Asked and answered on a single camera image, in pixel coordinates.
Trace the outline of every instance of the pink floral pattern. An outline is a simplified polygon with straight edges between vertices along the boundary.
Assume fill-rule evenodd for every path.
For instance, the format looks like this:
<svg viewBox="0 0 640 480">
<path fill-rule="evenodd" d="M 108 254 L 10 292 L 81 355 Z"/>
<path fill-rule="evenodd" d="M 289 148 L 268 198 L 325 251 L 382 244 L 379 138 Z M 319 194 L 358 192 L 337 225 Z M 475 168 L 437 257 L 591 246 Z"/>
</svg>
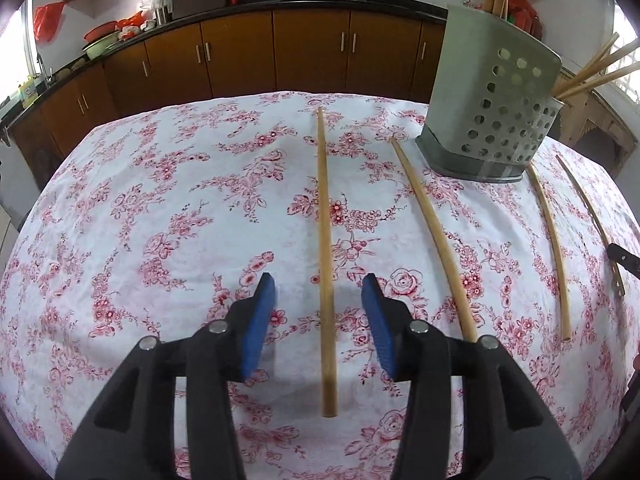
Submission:
<svg viewBox="0 0 640 480">
<path fill-rule="evenodd" d="M 341 391 L 334 420 L 318 410 L 318 106 Z M 640 253 L 640 228 L 602 168 L 545 140 L 533 163 L 568 277 L 572 338 L 562 341 L 554 258 L 530 182 L 478 184 L 430 170 L 412 142 L 426 111 L 386 98 L 275 92 L 162 108 L 92 131 L 38 199 L 0 282 L 0 406 L 47 471 L 142 336 L 190 335 L 270 272 L 278 299 L 259 370 L 228 387 L 247 476 L 388 479 L 408 385 L 380 369 L 360 305 L 363 277 L 375 272 L 412 316 L 461 336 L 392 136 L 436 208 L 479 333 L 511 352 L 593 471 L 620 431 L 618 404 L 640 339 L 640 282 L 623 271 L 626 296 L 614 296 L 600 239 L 555 154 L 612 241 Z M 454 384 L 450 475 L 462 465 L 461 387 Z M 175 402 L 185 402 L 184 384 Z M 176 409 L 175 463 L 187 478 L 184 424 Z"/>
</svg>

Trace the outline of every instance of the countertop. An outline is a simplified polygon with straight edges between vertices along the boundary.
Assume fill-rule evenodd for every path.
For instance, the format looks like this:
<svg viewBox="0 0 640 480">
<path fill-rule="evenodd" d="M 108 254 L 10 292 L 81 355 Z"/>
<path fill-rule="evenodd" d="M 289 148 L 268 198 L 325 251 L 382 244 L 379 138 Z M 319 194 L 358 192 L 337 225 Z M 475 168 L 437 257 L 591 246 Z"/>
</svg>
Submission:
<svg viewBox="0 0 640 480">
<path fill-rule="evenodd" d="M 15 126 L 19 121 L 26 117 L 30 111 L 36 109 L 40 104 L 46 101 L 47 97 L 55 93 L 59 88 L 63 87 L 67 82 L 71 81 L 74 77 L 78 76 L 89 67 L 102 62 L 105 58 L 112 56 L 133 44 L 145 41 L 148 38 L 173 30 L 174 28 L 190 25 L 191 23 L 203 22 L 205 20 L 221 18 L 223 16 L 230 16 L 233 14 L 241 14 L 244 12 L 275 9 L 366 10 L 369 12 L 382 12 L 384 14 L 392 14 L 394 16 L 413 18 L 416 20 L 430 20 L 439 23 L 446 23 L 447 21 L 447 9 L 419 2 L 417 0 L 242 0 L 242 3 L 236 6 L 229 5 L 228 3 L 229 1 L 227 0 L 227 6 L 222 7 L 221 9 L 209 10 L 207 12 L 201 12 L 200 14 L 187 16 L 186 18 L 169 22 L 161 27 L 156 27 L 149 32 L 139 34 L 135 38 L 124 41 L 101 56 L 88 61 L 80 68 L 74 70 L 70 76 L 47 88 L 33 103 L 31 103 L 31 105 L 26 107 L 23 112 L 8 123 L 7 127 L 11 128 L 12 126 Z"/>
</svg>

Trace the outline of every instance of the floral tablecloth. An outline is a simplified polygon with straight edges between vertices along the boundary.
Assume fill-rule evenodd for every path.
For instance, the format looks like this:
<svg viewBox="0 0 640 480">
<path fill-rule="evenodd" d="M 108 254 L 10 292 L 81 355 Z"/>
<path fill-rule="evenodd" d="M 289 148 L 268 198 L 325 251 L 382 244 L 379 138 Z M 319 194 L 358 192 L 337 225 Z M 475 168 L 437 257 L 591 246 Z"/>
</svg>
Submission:
<svg viewBox="0 0 640 480">
<path fill-rule="evenodd" d="M 339 409 L 320 416 L 316 108 L 325 108 L 332 201 Z M 190 336 L 270 272 L 278 304 L 259 370 L 229 391 L 249 479 L 381 480 L 398 447 L 407 384 L 380 370 L 359 285 L 375 272 L 414 317 L 460 337 L 431 236 L 390 136 L 420 173 L 460 267 L 478 332 L 512 352 L 588 473 L 618 435 L 639 336 L 638 280 L 616 298 L 600 237 L 561 153 L 612 241 L 639 227 L 596 164 L 552 139 L 534 158 L 555 216 L 573 336 L 540 206 L 517 184 L 434 174 L 412 139 L 427 107 L 348 94 L 278 92 L 162 108 L 105 124 L 66 159 L 18 238 L 0 284 L 0 403 L 53 474 L 74 428 L 144 335 Z M 460 467 L 454 386 L 450 473 Z M 188 476 L 184 383 L 176 463 Z"/>
</svg>

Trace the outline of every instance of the red plastic bag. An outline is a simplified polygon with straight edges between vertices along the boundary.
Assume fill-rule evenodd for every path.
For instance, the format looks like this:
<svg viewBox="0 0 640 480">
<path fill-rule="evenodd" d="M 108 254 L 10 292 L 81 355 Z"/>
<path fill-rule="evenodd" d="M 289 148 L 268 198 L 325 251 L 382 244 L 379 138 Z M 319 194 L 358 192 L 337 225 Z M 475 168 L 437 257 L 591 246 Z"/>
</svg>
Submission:
<svg viewBox="0 0 640 480">
<path fill-rule="evenodd" d="M 56 2 L 36 9 L 33 17 L 33 35 L 38 43 L 47 43 L 55 36 L 64 6 L 64 2 Z"/>
</svg>

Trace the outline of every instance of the tablecloth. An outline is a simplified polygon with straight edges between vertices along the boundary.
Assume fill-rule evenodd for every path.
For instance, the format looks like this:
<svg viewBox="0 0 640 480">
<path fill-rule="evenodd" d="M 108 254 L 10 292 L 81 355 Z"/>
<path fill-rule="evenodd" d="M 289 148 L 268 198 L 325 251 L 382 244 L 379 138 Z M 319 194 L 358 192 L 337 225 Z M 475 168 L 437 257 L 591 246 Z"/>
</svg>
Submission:
<svg viewBox="0 0 640 480">
<path fill-rule="evenodd" d="M 319 405 L 316 108 L 325 108 L 339 416 Z M 638 280 L 614 296 L 604 247 L 555 159 L 584 186 L 612 241 L 640 253 L 639 227 L 598 165 L 545 139 L 533 163 L 566 266 L 573 335 L 561 342 L 554 260 L 530 181 L 478 184 L 425 164 L 427 106 L 276 92 L 162 108 L 94 129 L 36 202 L 0 283 L 0 403 L 53 473 L 84 412 L 145 335 L 190 336 L 270 272 L 278 302 L 258 370 L 230 384 L 250 479 L 382 480 L 408 396 L 381 371 L 360 305 L 384 293 L 447 335 L 460 327 L 433 240 L 388 140 L 402 142 L 446 231 L 480 334 L 530 377 L 586 474 L 618 435 L 639 336 Z M 449 473 L 460 468 L 453 383 Z M 188 476 L 184 383 L 176 464 Z"/>
</svg>

